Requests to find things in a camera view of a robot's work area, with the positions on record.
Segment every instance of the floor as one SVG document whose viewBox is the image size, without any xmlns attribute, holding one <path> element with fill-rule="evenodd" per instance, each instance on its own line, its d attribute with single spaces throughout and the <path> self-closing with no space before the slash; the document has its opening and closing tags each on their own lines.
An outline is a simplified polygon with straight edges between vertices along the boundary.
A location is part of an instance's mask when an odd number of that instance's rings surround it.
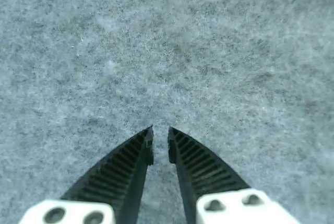
<svg viewBox="0 0 334 224">
<path fill-rule="evenodd" d="M 138 223 L 185 223 L 167 134 L 334 223 L 334 0 L 0 0 L 0 222 L 154 125 Z"/>
</svg>

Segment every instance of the gray carpet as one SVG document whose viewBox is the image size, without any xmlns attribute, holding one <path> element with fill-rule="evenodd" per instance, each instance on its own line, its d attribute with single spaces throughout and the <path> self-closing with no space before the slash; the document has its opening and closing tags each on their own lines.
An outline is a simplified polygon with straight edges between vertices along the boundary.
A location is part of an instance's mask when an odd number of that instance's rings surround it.
<svg viewBox="0 0 334 224">
<path fill-rule="evenodd" d="M 334 223 L 334 0 L 0 0 L 0 222 L 154 124 L 138 223 L 185 223 L 174 126 Z"/>
</svg>

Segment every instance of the black rubber pad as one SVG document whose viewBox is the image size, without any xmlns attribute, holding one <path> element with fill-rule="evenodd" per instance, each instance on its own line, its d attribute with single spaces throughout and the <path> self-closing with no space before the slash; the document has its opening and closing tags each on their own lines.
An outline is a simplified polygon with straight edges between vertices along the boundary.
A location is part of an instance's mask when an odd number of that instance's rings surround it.
<svg viewBox="0 0 334 224">
<path fill-rule="evenodd" d="M 119 224 L 137 222 L 147 166 L 153 164 L 149 127 L 113 149 L 61 199 L 110 204 Z"/>
<path fill-rule="evenodd" d="M 249 188 L 228 164 L 185 133 L 171 127 L 168 143 L 189 224 L 196 223 L 196 202 L 201 196 Z"/>
</svg>

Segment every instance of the screw hole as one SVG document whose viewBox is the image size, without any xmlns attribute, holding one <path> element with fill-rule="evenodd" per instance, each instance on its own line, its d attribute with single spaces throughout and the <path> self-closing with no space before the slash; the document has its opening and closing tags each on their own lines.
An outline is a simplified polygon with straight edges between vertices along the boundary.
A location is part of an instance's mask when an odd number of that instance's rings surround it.
<svg viewBox="0 0 334 224">
<path fill-rule="evenodd" d="M 251 194 L 243 199 L 242 203 L 245 206 L 258 206 L 263 204 L 263 201 L 256 194 Z"/>
<path fill-rule="evenodd" d="M 223 211 L 225 210 L 225 206 L 218 200 L 214 199 L 204 206 L 206 211 Z"/>
<path fill-rule="evenodd" d="M 61 207 L 53 208 L 46 213 L 44 221 L 48 224 L 53 224 L 61 221 L 65 215 L 65 209 Z"/>
<path fill-rule="evenodd" d="M 103 221 L 103 213 L 92 212 L 84 219 L 83 224 L 100 224 Z"/>
</svg>

